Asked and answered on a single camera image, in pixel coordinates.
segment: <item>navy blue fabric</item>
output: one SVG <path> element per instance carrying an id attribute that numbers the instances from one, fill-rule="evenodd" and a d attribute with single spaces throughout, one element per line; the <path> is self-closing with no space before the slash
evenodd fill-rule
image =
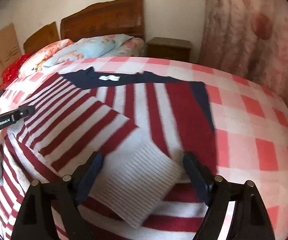
<path id="1" fill-rule="evenodd" d="M 99 79 L 100 76 L 108 76 L 108 75 L 118 76 L 120 77 L 120 79 L 119 81 Z M 93 67 L 90 67 L 86 70 L 79 70 L 77 72 L 62 74 L 62 77 L 81 89 L 92 89 L 98 87 L 116 87 L 136 83 L 183 82 L 183 80 L 179 80 L 172 77 L 158 76 L 152 72 L 147 71 L 136 74 L 117 74 L 117 73 L 110 74 L 103 72 L 95 72 Z M 194 94 L 196 102 L 202 108 L 211 130 L 214 132 L 210 103 L 205 88 L 205 84 L 203 82 L 194 82 L 194 81 L 189 82 L 189 84 Z"/>

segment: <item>red and white checkered bedsheet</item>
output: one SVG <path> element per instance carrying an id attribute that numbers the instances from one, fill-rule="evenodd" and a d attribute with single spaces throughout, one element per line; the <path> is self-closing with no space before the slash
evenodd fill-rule
<path id="1" fill-rule="evenodd" d="M 273 92 L 244 78 L 205 66 L 155 58 L 76 60 L 15 80 L 0 98 L 0 114 L 17 108 L 53 73 L 74 72 L 90 66 L 100 72 L 150 71 L 204 82 L 216 128 L 219 174 L 231 182 L 253 180 L 267 207 L 276 239 L 287 237 L 288 109 Z M 232 212 L 230 205 L 219 239 L 226 239 Z"/>

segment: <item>bolt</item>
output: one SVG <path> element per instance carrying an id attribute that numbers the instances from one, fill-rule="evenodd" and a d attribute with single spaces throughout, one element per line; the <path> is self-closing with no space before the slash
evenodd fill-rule
<path id="1" fill-rule="evenodd" d="M 63 181 L 70 181 L 71 180 L 71 175 L 65 175 L 63 177 Z"/>
<path id="2" fill-rule="evenodd" d="M 254 182 L 251 181 L 251 180 L 248 180 L 248 181 L 246 182 L 246 184 L 247 184 L 248 186 L 250 186 L 250 187 L 253 187 L 253 186 L 255 185 Z"/>
<path id="3" fill-rule="evenodd" d="M 38 183 L 39 183 L 39 180 L 35 179 L 35 180 L 33 180 L 33 181 L 31 182 L 31 185 L 32 185 L 32 186 L 37 186 Z"/>
<path id="4" fill-rule="evenodd" d="M 215 181 L 217 181 L 217 182 L 222 182 L 222 181 L 223 181 L 223 177 L 220 176 L 220 175 L 216 175 L 216 176 L 214 177 L 214 179 L 215 179 Z"/>

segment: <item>wooden nightstand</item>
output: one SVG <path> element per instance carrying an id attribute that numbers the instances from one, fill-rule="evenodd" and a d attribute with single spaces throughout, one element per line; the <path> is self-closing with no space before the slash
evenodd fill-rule
<path id="1" fill-rule="evenodd" d="M 154 37 L 147 45 L 148 57 L 189 61 L 190 41 Z"/>

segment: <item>headboard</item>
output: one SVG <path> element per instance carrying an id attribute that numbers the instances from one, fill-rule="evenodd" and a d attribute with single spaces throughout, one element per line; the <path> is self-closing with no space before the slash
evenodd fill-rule
<path id="1" fill-rule="evenodd" d="M 144 39 L 143 0 L 95 3 L 61 21 L 61 38 L 127 34 Z"/>
<path id="2" fill-rule="evenodd" d="M 56 22 L 52 22 L 39 29 L 25 41 L 23 45 L 25 54 L 33 54 L 56 41 L 59 41 L 58 30 Z"/>

